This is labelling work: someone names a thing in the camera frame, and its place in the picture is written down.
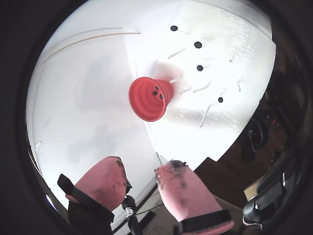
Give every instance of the black dot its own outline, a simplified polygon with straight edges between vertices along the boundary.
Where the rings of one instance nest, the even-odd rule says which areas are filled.
[[[201,48],[202,47],[202,43],[201,42],[195,42],[195,47],[196,48]]]
[[[202,65],[198,65],[198,66],[197,66],[197,70],[198,70],[198,71],[202,71],[202,70],[203,70],[203,66],[202,66]]]
[[[177,27],[176,25],[173,25],[173,26],[171,27],[171,30],[175,32],[175,31],[178,30],[178,27]]]

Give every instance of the dark floor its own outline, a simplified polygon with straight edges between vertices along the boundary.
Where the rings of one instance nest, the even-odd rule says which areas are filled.
[[[235,141],[218,162],[207,158],[195,172],[214,195],[243,208],[247,202],[244,190],[268,171],[272,153],[286,141],[281,127],[272,125],[268,132],[268,142],[256,152],[254,161],[241,161],[241,145]]]

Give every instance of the cable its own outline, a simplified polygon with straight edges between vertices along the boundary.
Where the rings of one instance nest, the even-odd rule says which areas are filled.
[[[154,187],[149,191],[149,193],[145,196],[144,199],[138,204],[136,209],[140,209],[146,201],[151,197],[151,195],[154,193],[154,191],[157,189],[157,184],[154,185]],[[126,223],[128,222],[127,219],[124,219],[123,222],[121,222],[113,231],[112,234],[116,233],[118,230],[120,230]]]
[[[140,213],[138,213],[138,214],[136,214],[136,215],[144,214],[144,213],[146,213],[146,212],[152,211],[153,209],[158,208],[158,207],[161,207],[161,206],[163,206],[163,205],[164,205],[164,203],[162,203],[161,205],[158,205],[158,206],[156,206],[156,207],[153,207],[153,208],[151,208],[151,209],[149,209],[149,210],[146,210],[146,211],[144,211],[144,212],[140,212]]]

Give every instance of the white panel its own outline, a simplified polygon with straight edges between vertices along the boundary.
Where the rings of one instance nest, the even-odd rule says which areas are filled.
[[[124,27],[135,29],[139,37],[125,38],[133,77],[163,79],[174,87],[165,115],[148,124],[156,151],[192,169],[206,157],[217,161],[266,90],[275,44],[236,14],[199,1],[169,3]],[[195,48],[197,41],[202,48]]]
[[[218,6],[245,19],[272,38],[269,17],[248,0],[199,0]]]
[[[138,16],[175,0],[89,0],[55,31],[45,50],[72,35],[101,28],[120,28]]]
[[[45,181],[65,207],[59,175],[76,183],[106,156],[121,157],[137,202],[155,184],[154,169],[160,162],[128,102],[132,76],[123,37],[81,42],[52,57],[43,54],[33,73],[27,100],[29,137]],[[121,208],[114,213],[117,221],[124,219]]]

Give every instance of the black wrist strap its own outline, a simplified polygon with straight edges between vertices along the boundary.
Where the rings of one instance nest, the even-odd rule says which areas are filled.
[[[228,210],[217,211],[182,220],[178,224],[178,232],[189,233],[210,228],[231,220]]]
[[[75,188],[71,180],[65,175],[61,174],[58,179],[58,186],[67,194],[74,197],[78,200],[82,205],[90,209],[91,211],[102,215],[104,218],[107,218],[110,222],[114,220],[114,214],[98,203],[93,198],[89,197],[84,192]]]

